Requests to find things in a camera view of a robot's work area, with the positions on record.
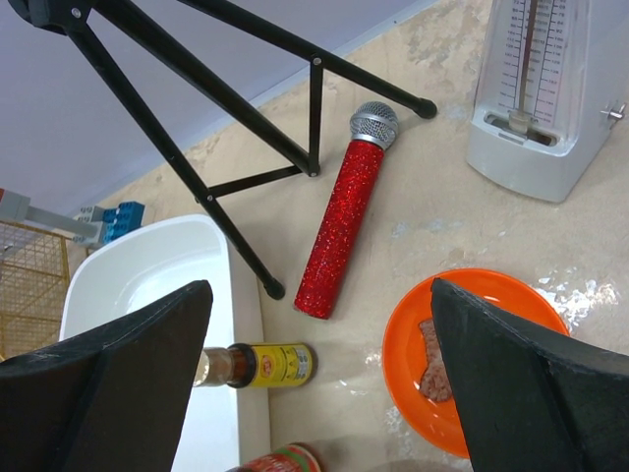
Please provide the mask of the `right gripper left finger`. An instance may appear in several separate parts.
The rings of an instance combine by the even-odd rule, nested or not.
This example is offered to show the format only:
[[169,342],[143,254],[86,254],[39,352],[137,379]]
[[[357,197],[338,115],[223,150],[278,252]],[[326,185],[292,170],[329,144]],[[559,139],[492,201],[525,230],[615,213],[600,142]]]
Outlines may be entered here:
[[170,470],[212,302],[193,281],[2,362],[2,470]]

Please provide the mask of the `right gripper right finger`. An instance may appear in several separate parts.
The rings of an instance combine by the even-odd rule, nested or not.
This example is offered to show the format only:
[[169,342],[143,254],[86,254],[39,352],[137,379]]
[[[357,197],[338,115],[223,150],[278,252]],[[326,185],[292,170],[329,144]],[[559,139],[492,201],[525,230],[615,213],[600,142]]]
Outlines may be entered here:
[[431,312],[474,470],[627,470],[627,356],[443,278]]

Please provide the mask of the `orange plate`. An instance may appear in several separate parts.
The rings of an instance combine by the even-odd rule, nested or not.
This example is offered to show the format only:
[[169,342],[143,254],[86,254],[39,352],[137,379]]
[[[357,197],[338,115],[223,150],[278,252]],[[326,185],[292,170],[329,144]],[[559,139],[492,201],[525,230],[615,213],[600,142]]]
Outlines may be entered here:
[[[523,281],[478,267],[447,270],[436,275],[486,299],[496,307],[568,336],[567,324],[546,299]],[[428,366],[419,324],[431,318],[429,277],[412,288],[392,312],[382,342],[382,369],[389,394],[406,422],[440,449],[468,458],[466,441],[449,399],[435,403],[420,393]]]

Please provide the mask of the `small yellow label bottle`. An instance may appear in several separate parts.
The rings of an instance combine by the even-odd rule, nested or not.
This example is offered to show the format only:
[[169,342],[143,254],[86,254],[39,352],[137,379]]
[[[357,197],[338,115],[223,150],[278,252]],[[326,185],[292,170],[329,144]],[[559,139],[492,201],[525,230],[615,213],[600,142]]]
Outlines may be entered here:
[[204,348],[193,386],[297,387],[307,384],[316,368],[316,354],[304,343],[236,343]]

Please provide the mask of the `red label sauce bottle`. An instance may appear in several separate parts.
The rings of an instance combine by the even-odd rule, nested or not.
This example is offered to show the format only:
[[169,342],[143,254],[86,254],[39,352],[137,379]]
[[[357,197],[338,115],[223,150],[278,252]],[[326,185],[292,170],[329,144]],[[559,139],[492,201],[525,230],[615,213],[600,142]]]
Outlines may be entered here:
[[249,472],[322,472],[315,452],[304,443],[293,442],[273,452],[242,464],[234,471]]

